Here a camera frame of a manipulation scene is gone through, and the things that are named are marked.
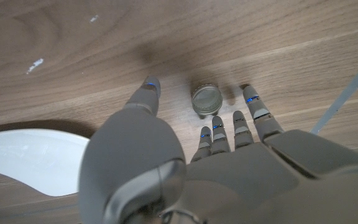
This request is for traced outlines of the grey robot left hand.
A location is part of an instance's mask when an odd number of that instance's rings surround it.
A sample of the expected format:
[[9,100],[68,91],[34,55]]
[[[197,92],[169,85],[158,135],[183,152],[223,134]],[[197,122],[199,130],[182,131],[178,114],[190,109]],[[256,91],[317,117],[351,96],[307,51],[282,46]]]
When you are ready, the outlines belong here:
[[83,223],[358,223],[358,153],[298,129],[284,131],[247,85],[259,135],[233,115],[235,147],[219,116],[186,162],[157,117],[160,82],[148,77],[92,135],[78,203]]

